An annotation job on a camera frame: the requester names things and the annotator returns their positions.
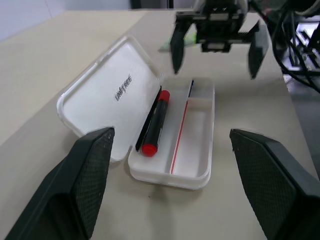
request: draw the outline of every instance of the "red marker cap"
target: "red marker cap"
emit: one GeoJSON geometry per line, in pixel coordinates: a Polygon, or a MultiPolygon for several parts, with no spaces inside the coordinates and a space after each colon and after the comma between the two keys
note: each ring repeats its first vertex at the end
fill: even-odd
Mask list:
{"type": "Polygon", "coordinates": [[[153,157],[157,153],[157,148],[151,144],[145,144],[142,146],[142,153],[146,157],[153,157]]]}
{"type": "Polygon", "coordinates": [[[159,101],[159,100],[163,100],[163,101],[169,103],[169,98],[170,98],[170,92],[168,92],[167,90],[162,90],[162,91],[160,92],[158,101],[159,101]]]}

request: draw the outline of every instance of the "textured gripper pad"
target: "textured gripper pad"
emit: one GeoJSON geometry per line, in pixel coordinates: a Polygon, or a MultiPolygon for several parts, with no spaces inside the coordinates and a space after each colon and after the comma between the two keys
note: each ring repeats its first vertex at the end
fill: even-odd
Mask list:
{"type": "Polygon", "coordinates": [[[279,239],[297,191],[262,144],[231,131],[245,194],[268,240],[279,239]]]}
{"type": "Polygon", "coordinates": [[[89,238],[93,234],[106,188],[114,135],[114,129],[110,128],[94,142],[72,189],[72,196],[89,238]]]}

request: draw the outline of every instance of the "open lid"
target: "open lid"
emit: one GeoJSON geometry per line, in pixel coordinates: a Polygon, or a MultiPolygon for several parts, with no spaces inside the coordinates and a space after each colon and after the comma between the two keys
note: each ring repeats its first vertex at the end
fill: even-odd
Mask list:
{"type": "Polygon", "coordinates": [[[160,89],[161,74],[133,37],[124,37],[62,94],[57,112],[79,137],[114,127],[111,161],[138,139],[160,89]]]}

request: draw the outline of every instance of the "beige table surface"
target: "beige table surface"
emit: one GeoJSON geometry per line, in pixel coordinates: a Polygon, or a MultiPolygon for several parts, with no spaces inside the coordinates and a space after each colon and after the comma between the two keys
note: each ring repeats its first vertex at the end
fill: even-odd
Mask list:
{"type": "MultiPolygon", "coordinates": [[[[243,29],[257,20],[249,14],[243,29]]],[[[173,23],[172,11],[65,12],[0,42],[0,239],[77,139],[57,116],[63,88],[126,31],[172,78],[169,55],[157,49],[170,37],[173,23]]],[[[233,46],[229,54],[186,50],[179,77],[209,77],[216,88],[208,185],[188,191],[145,184],[130,176],[127,161],[112,164],[93,240],[265,239],[243,190],[231,128],[280,141],[317,176],[271,50],[256,80],[249,80],[248,49],[233,46]]]]}

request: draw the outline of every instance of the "black marker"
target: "black marker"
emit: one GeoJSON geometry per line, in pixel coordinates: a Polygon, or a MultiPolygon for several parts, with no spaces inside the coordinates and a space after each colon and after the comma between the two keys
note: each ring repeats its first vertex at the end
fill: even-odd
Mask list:
{"type": "Polygon", "coordinates": [[[141,150],[146,157],[153,157],[158,151],[158,143],[166,117],[169,98],[170,93],[167,90],[161,91],[142,144],[141,150]]]}

